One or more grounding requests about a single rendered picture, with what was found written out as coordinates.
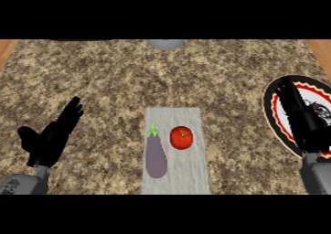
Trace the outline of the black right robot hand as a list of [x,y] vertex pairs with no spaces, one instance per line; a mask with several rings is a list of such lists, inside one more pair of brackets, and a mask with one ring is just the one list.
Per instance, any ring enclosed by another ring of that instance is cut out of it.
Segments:
[[312,108],[305,105],[290,76],[278,79],[275,94],[287,116],[293,141],[299,149],[306,153],[327,153],[331,126],[326,125]]

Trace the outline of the red tomato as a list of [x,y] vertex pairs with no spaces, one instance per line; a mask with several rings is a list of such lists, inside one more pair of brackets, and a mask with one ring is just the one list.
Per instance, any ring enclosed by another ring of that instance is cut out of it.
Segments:
[[176,126],[169,132],[171,146],[176,150],[185,150],[193,143],[193,133],[185,126]]

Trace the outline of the grey placemat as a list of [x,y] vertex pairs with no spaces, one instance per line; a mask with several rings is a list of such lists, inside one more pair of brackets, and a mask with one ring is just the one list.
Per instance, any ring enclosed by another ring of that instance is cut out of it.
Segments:
[[[199,108],[147,108],[144,120],[144,143],[154,139],[160,145],[166,171],[160,178],[153,178],[147,168],[142,168],[141,194],[207,195],[210,190]],[[191,145],[184,150],[175,149],[169,142],[171,130],[179,126],[193,134]]]

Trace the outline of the black red patterned plate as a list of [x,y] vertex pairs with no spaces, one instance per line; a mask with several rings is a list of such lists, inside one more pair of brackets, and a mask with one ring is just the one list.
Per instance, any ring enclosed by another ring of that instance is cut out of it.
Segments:
[[[312,108],[326,125],[331,125],[331,87],[321,81],[299,75],[292,75],[290,81],[299,91],[305,105]],[[262,112],[278,141],[293,155],[300,157],[302,151],[293,141],[287,116],[275,95],[278,82],[280,79],[274,79],[264,90]]]

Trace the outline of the grey round object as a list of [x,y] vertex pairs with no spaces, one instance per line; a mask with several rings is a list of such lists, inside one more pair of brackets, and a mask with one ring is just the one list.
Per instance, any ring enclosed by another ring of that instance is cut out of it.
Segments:
[[160,50],[172,50],[184,44],[182,39],[148,39],[148,44]]

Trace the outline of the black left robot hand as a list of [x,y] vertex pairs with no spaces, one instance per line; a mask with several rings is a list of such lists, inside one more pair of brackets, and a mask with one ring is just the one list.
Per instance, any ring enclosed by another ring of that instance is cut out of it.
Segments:
[[27,166],[42,165],[51,167],[55,164],[70,132],[83,114],[79,100],[77,97],[70,99],[57,119],[46,124],[41,133],[36,133],[27,126],[17,129],[21,148],[29,153]]

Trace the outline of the purple eggplant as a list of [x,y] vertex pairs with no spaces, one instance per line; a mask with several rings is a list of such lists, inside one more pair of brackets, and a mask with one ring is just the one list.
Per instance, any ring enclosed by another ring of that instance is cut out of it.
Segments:
[[145,134],[145,169],[151,178],[160,178],[166,173],[165,151],[160,144],[159,132],[154,123]]

